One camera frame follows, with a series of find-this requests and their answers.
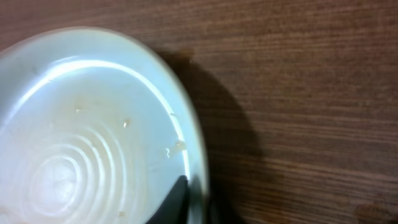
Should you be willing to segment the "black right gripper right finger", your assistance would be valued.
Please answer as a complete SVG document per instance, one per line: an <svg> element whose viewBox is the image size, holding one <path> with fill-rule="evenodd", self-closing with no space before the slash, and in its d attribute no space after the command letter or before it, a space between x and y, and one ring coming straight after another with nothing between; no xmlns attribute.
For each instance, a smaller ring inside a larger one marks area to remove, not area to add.
<svg viewBox="0 0 398 224"><path fill-rule="evenodd" d="M217 184L211 184L208 223L245 224L245 221L239 216L224 191Z"/></svg>

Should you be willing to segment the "white plate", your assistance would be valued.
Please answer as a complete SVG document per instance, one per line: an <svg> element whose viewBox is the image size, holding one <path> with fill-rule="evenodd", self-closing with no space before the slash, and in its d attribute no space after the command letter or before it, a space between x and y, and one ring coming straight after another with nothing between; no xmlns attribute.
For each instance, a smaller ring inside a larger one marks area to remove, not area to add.
<svg viewBox="0 0 398 224"><path fill-rule="evenodd" d="M2 223L146 223L181 175L205 223L197 113L143 43L71 27L1 51Z"/></svg>

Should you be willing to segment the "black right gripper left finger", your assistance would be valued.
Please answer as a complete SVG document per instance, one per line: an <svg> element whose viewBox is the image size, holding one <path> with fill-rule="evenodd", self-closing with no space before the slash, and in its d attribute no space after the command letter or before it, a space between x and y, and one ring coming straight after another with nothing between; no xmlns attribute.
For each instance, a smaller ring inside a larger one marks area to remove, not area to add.
<svg viewBox="0 0 398 224"><path fill-rule="evenodd" d="M189 207L188 196L188 180L185 175L181 175L146 224L186 224Z"/></svg>

